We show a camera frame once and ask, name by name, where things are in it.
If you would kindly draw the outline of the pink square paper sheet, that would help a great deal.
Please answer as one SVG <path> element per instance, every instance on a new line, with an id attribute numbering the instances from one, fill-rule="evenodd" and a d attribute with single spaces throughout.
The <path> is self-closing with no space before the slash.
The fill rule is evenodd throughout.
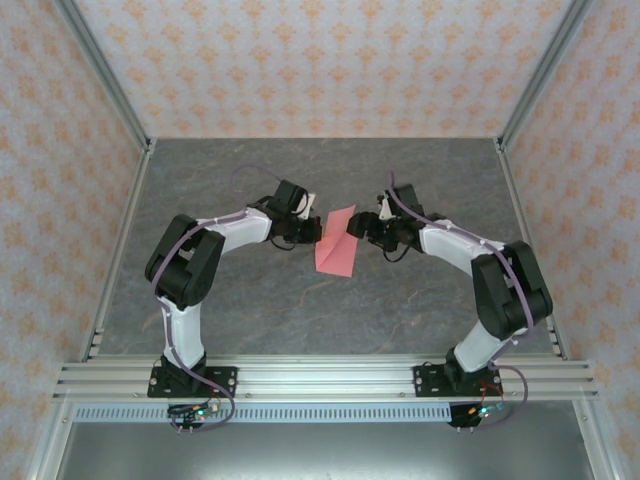
<path id="1" fill-rule="evenodd" d="M 317 272 L 351 278 L 353 275 L 358 239 L 347 232 L 355 205 L 331 211 L 324 233 L 315 246 Z"/>

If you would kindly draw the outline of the grey metal sheet shelf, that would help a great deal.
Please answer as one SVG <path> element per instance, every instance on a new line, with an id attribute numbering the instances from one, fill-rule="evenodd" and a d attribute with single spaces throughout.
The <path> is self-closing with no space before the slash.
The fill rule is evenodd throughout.
<path id="1" fill-rule="evenodd" d="M 593 480 L 579 433 L 532 417 L 460 433 L 442 424 L 77 424 L 56 480 Z"/>

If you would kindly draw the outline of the aluminium table edge rail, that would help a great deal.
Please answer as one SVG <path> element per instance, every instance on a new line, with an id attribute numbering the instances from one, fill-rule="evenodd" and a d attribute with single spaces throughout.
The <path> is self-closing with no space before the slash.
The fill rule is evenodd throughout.
<path id="1" fill-rule="evenodd" d="M 158 138 L 152 137 L 141 150 L 141 155 L 134 171 L 133 179 L 128 189 L 124 210 L 117 229 L 116 240 L 112 249 L 110 262 L 103 282 L 103 288 L 93 319 L 89 322 L 89 329 L 85 334 L 79 351 L 78 360 L 84 362 L 89 358 L 95 334 L 103 328 L 107 312 L 113 296 L 113 290 L 118 278 L 118 272 L 124 256 L 131 226 L 135 218 L 139 197 L 145 182 L 149 161 L 151 160 Z"/>
<path id="2" fill-rule="evenodd" d="M 497 137 L 493 138 L 493 143 L 494 143 L 494 147 L 496 149 L 496 153 L 498 155 L 499 162 L 505 177 L 505 181 L 509 190 L 511 201 L 513 203 L 513 207 L 518 220 L 520 232 L 522 234 L 523 239 L 530 245 L 533 245 L 533 239 L 532 239 L 529 225 L 526 219 L 525 210 L 523 208 L 523 203 L 520 199 L 520 196 L 516 188 L 514 175 L 513 175 L 511 166 L 509 164 L 506 150 L 499 138 Z M 571 354 L 567 350 L 565 345 L 564 332 L 562 331 L 561 326 L 558 324 L 554 314 L 551 314 L 545 320 L 545 322 L 546 322 L 547 330 L 549 332 L 549 338 L 552 344 L 552 349 L 554 354 L 556 356 L 559 356 L 563 361 L 570 360 Z"/>

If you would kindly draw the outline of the aluminium mounting rail beam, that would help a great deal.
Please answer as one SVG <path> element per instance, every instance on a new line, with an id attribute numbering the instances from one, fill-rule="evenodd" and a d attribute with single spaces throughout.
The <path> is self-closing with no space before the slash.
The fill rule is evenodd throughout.
<path id="1" fill-rule="evenodd" d="M 418 355 L 223 355 L 213 366 L 239 370 L 240 402 L 408 402 L 415 397 L 412 368 Z M 155 361 L 144 355 L 97 355 L 63 365 L 57 399 L 142 400 Z M 496 366 L 509 401 L 595 400 L 601 390 L 585 361 L 555 355 L 507 355 Z"/>

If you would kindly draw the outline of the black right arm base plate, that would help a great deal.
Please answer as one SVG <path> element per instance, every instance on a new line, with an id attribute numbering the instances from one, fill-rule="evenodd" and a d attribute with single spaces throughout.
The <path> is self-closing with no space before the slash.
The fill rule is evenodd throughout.
<path id="1" fill-rule="evenodd" d="M 501 377 L 488 368 L 476 372 L 452 369 L 448 364 L 422 364 L 412 368 L 417 397 L 501 397 Z"/>

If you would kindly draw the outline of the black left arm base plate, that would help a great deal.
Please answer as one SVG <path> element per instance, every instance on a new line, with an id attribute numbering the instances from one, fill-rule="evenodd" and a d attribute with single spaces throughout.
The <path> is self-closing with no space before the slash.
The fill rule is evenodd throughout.
<path id="1" fill-rule="evenodd" d="M 235 396 L 238 375 L 236 367 L 206 366 L 199 375 L 224 387 L 232 397 Z M 147 388 L 147 396 L 149 398 L 205 399 L 213 394 L 220 394 L 220 390 L 193 378 L 181 369 L 174 369 L 173 365 L 170 368 L 156 366 L 151 370 Z"/>

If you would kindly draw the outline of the aluminium frame post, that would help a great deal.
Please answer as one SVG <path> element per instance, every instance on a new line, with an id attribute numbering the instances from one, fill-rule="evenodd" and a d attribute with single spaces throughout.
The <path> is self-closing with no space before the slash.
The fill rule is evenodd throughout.
<path id="1" fill-rule="evenodd" d="M 506 153 L 514 143 L 593 3 L 594 0 L 571 0 L 558 28 L 519 97 L 504 130 L 495 138 L 498 153 Z"/>
<path id="2" fill-rule="evenodd" d="M 147 150 L 151 143 L 151 138 L 145 132 L 142 122 L 134 111 L 77 1 L 52 0 L 52 2 L 76 39 L 85 59 L 96 74 L 107 97 L 123 121 L 126 130 L 143 151 Z"/>

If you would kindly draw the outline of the aluminium frame bar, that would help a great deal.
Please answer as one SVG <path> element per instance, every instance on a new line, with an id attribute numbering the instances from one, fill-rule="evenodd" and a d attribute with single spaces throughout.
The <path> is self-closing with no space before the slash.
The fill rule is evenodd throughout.
<path id="1" fill-rule="evenodd" d="M 593 400 L 574 400 L 573 408 L 594 480 L 619 480 L 597 403 Z"/>
<path id="2" fill-rule="evenodd" d="M 36 443 L 26 480 L 56 480 L 74 423 L 76 404 L 54 402 Z"/>

